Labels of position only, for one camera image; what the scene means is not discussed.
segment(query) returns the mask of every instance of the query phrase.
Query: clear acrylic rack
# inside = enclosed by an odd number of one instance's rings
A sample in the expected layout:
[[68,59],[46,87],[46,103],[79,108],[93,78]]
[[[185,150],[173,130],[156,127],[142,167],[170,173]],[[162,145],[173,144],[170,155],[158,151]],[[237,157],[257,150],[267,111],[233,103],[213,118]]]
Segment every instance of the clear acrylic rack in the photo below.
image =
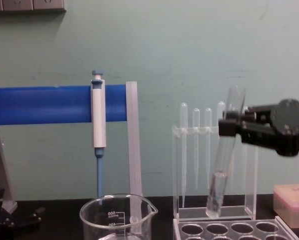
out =
[[[188,112],[186,103],[180,106],[180,124],[172,127],[173,210],[178,221],[209,220],[201,197],[209,194],[219,140],[217,123],[224,109],[224,102],[203,114],[198,108]],[[224,204],[219,219],[255,220],[258,148],[237,140],[231,162],[225,195],[244,195],[244,200],[241,205]]]

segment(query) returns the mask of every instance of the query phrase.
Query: green wall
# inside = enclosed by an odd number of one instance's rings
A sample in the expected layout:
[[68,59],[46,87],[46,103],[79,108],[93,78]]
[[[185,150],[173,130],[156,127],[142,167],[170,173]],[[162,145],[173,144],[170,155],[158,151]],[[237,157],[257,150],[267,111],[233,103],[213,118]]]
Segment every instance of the green wall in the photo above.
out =
[[[0,87],[88,85],[94,68],[108,84],[137,81],[146,196],[172,195],[181,102],[203,112],[233,85],[247,104],[299,99],[299,0],[66,2],[66,14],[0,17]],[[90,124],[0,132],[18,200],[96,196]],[[109,123],[107,140],[105,192],[128,192],[126,123]],[[261,150],[258,176],[259,193],[299,183],[299,156]]]

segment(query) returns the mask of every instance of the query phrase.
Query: beaker rim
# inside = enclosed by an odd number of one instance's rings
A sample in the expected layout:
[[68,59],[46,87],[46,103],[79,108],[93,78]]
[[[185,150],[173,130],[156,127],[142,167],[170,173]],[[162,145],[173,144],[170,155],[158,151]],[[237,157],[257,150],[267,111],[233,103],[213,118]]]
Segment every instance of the beaker rim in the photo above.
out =
[[[139,220],[137,222],[129,223],[129,224],[126,224],[126,225],[120,225],[120,226],[105,226],[105,225],[99,225],[99,224],[91,223],[91,222],[85,220],[82,216],[83,210],[85,210],[89,205],[91,205],[95,202],[99,202],[99,201],[106,200],[106,199],[109,199],[109,198],[123,198],[123,197],[129,198],[131,196],[138,197],[142,201],[146,202],[154,211],[150,212],[146,217],[143,217],[141,220]],[[158,212],[159,212],[158,209],[147,198],[145,198],[143,196],[140,196],[140,195],[136,195],[136,194],[123,194],[123,193],[120,193],[120,194],[105,195],[105,196],[102,196],[102,197],[99,197],[99,198],[92,199],[92,200],[88,201],[87,203],[85,203],[81,207],[81,209],[79,211],[79,217],[80,217],[80,219],[82,220],[83,223],[85,223],[85,224],[87,224],[91,227],[94,227],[94,228],[106,229],[106,230],[120,230],[120,229],[130,228],[130,227],[133,227],[135,225],[139,225],[139,224],[145,222],[146,220],[148,220],[149,218],[151,218],[152,216],[154,216],[155,214],[157,214]]]

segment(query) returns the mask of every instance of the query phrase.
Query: blue bar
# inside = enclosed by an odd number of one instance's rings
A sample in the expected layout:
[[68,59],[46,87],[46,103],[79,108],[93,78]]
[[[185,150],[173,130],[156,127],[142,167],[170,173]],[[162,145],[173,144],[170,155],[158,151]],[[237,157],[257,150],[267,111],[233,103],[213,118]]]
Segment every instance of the blue bar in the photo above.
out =
[[[126,86],[105,88],[106,121],[127,120]],[[0,125],[90,123],[90,86],[0,88]]]

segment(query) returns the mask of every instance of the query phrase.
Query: lab bench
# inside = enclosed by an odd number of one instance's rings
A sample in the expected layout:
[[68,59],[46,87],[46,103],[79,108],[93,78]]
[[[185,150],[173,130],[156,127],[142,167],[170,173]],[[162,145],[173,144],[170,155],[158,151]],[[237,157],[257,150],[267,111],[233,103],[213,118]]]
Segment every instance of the lab bench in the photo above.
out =
[[[173,240],[173,198],[148,197],[157,207],[158,214],[152,220],[152,240]],[[206,201],[206,197],[191,199]],[[243,196],[227,196],[224,203],[237,205],[243,200]],[[33,210],[44,207],[46,209],[40,230],[16,238],[15,240],[83,240],[83,226],[79,217],[81,207],[89,199],[71,200],[42,200],[42,201],[19,201],[14,215],[24,216]],[[256,219],[273,219],[273,195],[257,195]],[[299,229],[293,229],[299,237]]]

